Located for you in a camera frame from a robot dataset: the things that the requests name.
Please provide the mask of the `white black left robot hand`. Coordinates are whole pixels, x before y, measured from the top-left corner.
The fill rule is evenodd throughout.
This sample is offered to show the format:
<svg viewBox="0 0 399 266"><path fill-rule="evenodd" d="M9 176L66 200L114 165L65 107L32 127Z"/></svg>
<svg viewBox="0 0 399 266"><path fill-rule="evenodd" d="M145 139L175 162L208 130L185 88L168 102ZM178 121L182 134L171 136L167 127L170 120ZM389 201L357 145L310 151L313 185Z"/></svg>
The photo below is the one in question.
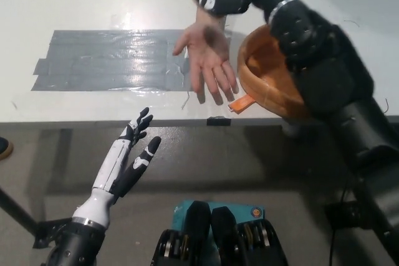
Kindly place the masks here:
<svg viewBox="0 0 399 266"><path fill-rule="evenodd" d="M128 163L132 148L146 136L145 130L152 119L149 108L144 108L112 143L97 173L90 197L75 210L72 222L108 229L110 208L138 182L161 143L159 136L154 137L133 163Z"/></svg>

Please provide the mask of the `bare person hand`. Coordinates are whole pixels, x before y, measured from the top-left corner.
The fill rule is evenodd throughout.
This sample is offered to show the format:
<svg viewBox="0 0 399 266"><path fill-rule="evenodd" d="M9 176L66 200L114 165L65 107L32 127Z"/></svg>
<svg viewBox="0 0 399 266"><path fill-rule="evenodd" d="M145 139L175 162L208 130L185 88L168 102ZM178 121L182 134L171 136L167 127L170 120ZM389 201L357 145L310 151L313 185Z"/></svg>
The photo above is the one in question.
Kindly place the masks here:
<svg viewBox="0 0 399 266"><path fill-rule="evenodd" d="M217 105L234 100L239 92L236 74L230 63L229 42L224 34L225 17L214 17L197 8L196 19L177 40L173 55L187 50L191 86L198 100L205 101L207 88Z"/></svg>

